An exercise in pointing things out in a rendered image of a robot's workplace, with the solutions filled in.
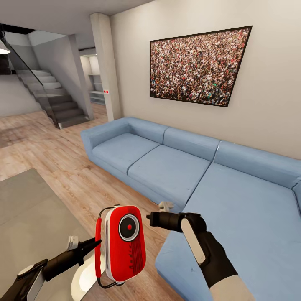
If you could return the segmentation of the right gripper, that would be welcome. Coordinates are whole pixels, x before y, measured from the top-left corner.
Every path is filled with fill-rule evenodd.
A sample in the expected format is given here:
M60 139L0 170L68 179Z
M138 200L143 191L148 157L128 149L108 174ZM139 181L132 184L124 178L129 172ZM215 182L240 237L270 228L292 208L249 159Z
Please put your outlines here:
M147 215L147 219L150 220L150 226L157 226L167 230L173 231L170 226L170 217L174 213L170 212L151 212L150 215Z

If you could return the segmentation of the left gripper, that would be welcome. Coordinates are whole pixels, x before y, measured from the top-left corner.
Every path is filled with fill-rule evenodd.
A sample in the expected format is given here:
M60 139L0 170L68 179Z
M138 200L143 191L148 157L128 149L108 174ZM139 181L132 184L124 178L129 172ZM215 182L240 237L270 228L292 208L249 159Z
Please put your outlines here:
M102 240L95 241L92 238L87 241L78 242L78 248L61 253L57 257L58 270L60 273L68 270L76 264L79 266L84 264L84 256L101 244Z

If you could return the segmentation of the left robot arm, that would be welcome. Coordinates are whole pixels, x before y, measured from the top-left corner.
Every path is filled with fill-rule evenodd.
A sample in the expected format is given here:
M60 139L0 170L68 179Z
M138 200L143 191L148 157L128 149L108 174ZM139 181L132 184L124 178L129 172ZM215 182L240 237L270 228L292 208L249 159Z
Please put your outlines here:
M101 242L95 241L95 238L80 242L77 236L70 236L67 251L22 270L0 301L34 301L45 281L49 282L76 264L83 265L84 256Z

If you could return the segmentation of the radio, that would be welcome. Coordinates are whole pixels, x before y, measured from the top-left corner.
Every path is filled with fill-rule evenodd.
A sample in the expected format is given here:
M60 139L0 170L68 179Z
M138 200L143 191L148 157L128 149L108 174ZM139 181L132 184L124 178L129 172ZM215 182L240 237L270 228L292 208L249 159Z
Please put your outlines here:
M102 219L99 215L95 241L101 239ZM95 274L100 287L101 244L95 248ZM114 205L105 219L105 270L107 276L122 286L125 281L138 275L146 263L145 241L140 210L134 205Z

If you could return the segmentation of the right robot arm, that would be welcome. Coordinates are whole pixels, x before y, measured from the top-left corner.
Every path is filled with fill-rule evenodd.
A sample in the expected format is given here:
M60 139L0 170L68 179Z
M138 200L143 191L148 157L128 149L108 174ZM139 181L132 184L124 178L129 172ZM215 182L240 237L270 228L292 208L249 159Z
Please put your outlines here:
M147 215L150 226L184 233L214 301L256 301L200 214L170 213L173 202L162 201L159 212Z

